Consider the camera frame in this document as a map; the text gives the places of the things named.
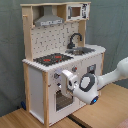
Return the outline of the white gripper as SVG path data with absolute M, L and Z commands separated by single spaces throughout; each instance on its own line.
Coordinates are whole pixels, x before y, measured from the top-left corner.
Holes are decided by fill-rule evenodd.
M 61 93 L 67 97 L 71 98 L 73 96 L 73 91 L 75 86 L 78 84 L 78 76 L 74 75 L 68 70 L 63 70 L 61 72 Z

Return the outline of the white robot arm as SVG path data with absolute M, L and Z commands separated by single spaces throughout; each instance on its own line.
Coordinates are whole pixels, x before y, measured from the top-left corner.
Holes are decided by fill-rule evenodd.
M 105 75 L 96 76 L 86 73 L 78 80 L 78 76 L 68 70 L 61 73 L 61 92 L 64 96 L 71 94 L 86 104 L 92 105 L 98 100 L 98 91 L 107 84 L 128 78 L 128 57 L 117 64 L 117 68 Z

